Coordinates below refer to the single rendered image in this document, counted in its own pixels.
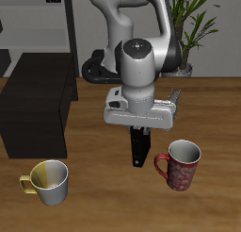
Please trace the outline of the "flat black base plate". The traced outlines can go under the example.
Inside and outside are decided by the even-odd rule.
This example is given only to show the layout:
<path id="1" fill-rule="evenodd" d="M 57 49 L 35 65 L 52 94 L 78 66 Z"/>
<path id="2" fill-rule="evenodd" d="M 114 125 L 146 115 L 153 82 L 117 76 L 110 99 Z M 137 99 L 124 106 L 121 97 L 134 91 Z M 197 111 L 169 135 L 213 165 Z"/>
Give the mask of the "flat black base plate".
<path id="1" fill-rule="evenodd" d="M 82 76 L 92 84 L 121 84 L 121 76 L 108 71 L 103 65 L 104 49 L 94 50 L 82 66 Z"/>

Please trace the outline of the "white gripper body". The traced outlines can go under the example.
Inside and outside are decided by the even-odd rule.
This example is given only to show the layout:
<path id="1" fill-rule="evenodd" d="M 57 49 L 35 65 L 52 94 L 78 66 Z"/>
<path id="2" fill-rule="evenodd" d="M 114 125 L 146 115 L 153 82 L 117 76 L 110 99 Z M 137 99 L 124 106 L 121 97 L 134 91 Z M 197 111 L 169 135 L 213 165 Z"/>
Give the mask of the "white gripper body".
<path id="1" fill-rule="evenodd" d="M 127 110 L 128 102 L 121 95 L 121 88 L 112 88 L 105 99 L 104 121 L 107 124 L 171 130 L 178 110 L 180 92 L 172 90 L 168 100 L 154 100 L 150 110 L 133 114 Z"/>

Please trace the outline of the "red patterned mug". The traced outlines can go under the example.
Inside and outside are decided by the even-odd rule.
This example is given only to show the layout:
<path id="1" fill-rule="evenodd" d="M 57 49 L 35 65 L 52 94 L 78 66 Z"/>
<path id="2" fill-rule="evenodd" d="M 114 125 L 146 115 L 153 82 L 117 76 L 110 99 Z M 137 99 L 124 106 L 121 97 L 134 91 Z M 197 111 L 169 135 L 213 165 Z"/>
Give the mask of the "red patterned mug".
<path id="1" fill-rule="evenodd" d="M 163 172 L 158 162 L 164 159 L 168 169 Z M 167 154 L 158 154 L 154 158 L 154 167 L 175 191 L 186 191 L 192 182 L 198 162 L 201 159 L 201 149 L 192 141 L 178 140 L 169 145 Z"/>

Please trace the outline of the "dark brown desk caddy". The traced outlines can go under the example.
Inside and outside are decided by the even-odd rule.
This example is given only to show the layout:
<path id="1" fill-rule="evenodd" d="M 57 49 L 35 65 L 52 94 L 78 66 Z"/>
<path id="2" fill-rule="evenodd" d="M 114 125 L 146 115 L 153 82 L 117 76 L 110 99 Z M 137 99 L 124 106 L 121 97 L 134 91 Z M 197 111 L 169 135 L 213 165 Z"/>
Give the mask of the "dark brown desk caddy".
<path id="1" fill-rule="evenodd" d="M 10 158 L 65 158 L 78 99 L 70 53 L 24 53 L 0 92 L 0 136 Z"/>

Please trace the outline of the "yellow and white mug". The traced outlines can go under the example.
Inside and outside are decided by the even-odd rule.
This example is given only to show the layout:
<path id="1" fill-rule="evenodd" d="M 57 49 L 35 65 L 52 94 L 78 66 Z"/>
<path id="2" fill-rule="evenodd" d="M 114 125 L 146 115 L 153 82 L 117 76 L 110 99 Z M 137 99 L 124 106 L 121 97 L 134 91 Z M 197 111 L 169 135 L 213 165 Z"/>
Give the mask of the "yellow and white mug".
<path id="1" fill-rule="evenodd" d="M 22 175 L 19 184 L 26 194 L 37 194 L 47 206 L 62 203 L 68 193 L 68 167 L 59 160 L 37 164 L 30 175 Z"/>

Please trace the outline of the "green pot plant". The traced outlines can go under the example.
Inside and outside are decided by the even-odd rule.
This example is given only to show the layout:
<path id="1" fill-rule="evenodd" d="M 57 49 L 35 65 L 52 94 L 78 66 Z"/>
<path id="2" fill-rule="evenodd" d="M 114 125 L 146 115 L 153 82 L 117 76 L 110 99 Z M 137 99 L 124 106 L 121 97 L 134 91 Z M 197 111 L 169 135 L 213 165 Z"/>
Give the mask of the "green pot plant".
<path id="1" fill-rule="evenodd" d="M 181 44 L 181 64 L 170 73 L 162 73 L 163 77 L 190 77 L 193 67 L 188 63 L 190 50 L 201 48 L 200 40 L 205 36 L 217 33 L 214 28 L 216 17 L 204 21 L 206 10 L 197 10 L 209 0 L 170 0 L 170 10 L 174 22 L 175 32 Z"/>

